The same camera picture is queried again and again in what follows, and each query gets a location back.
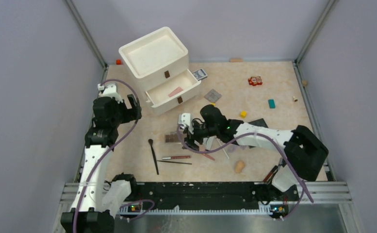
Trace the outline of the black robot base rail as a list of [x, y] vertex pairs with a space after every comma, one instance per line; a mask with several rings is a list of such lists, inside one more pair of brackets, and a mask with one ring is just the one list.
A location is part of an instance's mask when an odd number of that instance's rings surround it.
[[274, 202], [298, 200], [294, 185], [281, 192], [270, 184], [255, 182], [146, 182], [131, 185], [126, 201], [148, 199], [155, 210], [256, 210]]

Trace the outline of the silver red lip pencil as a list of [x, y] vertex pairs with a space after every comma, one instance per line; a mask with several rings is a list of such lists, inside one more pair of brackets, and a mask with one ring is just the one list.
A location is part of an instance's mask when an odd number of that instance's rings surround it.
[[167, 156], [163, 157], [162, 160], [178, 160], [178, 159], [190, 159], [191, 155], [181, 155], [181, 156]]

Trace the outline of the pink compact case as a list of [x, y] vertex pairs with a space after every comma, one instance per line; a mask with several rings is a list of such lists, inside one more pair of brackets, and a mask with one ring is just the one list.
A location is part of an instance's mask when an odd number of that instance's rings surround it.
[[178, 93], [180, 93], [182, 91], [183, 91], [183, 88], [177, 87], [175, 90], [173, 90], [171, 93], [169, 93], [168, 96], [171, 98], [171, 97], [177, 95]]

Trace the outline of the brown eyeshadow palette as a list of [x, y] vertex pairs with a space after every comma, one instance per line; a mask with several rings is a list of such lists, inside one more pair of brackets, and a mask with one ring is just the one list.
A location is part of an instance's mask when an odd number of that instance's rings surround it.
[[164, 142], [166, 144], [180, 144], [177, 132], [170, 132], [164, 136]]

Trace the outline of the white plastic drawer organizer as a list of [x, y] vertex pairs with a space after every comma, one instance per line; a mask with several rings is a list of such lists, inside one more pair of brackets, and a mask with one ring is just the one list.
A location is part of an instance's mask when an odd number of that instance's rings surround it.
[[[189, 69], [189, 52], [169, 27], [162, 27], [118, 49], [143, 100], [157, 115], [200, 93], [201, 81]], [[177, 87], [183, 91], [168, 94]]]

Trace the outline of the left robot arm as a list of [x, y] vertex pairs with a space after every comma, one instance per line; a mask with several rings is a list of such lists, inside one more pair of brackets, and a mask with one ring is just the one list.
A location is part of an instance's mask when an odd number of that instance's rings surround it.
[[67, 233], [112, 233], [120, 199], [133, 200], [138, 187], [129, 181], [115, 183], [114, 202], [103, 201], [103, 186], [109, 159], [117, 146], [131, 131], [118, 137], [121, 124], [137, 123], [141, 118], [139, 99], [133, 94], [127, 96], [131, 107], [124, 100], [113, 97], [99, 97], [93, 102], [92, 126], [85, 135], [85, 158], [78, 190], [70, 210], [63, 212], [60, 223]]

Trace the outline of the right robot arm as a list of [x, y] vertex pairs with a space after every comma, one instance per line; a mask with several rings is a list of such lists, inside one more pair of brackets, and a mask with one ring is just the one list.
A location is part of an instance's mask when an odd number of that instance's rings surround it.
[[306, 126], [298, 125], [293, 130], [276, 130], [255, 126], [238, 119], [227, 119], [221, 111], [209, 104], [200, 110], [202, 120], [196, 121], [189, 113], [178, 119], [178, 134], [184, 133], [183, 146], [193, 152], [206, 138], [216, 137], [224, 142], [220, 149], [230, 144], [276, 150], [285, 162], [267, 186], [267, 194], [280, 200], [287, 190], [305, 182], [314, 182], [329, 154], [327, 147]]

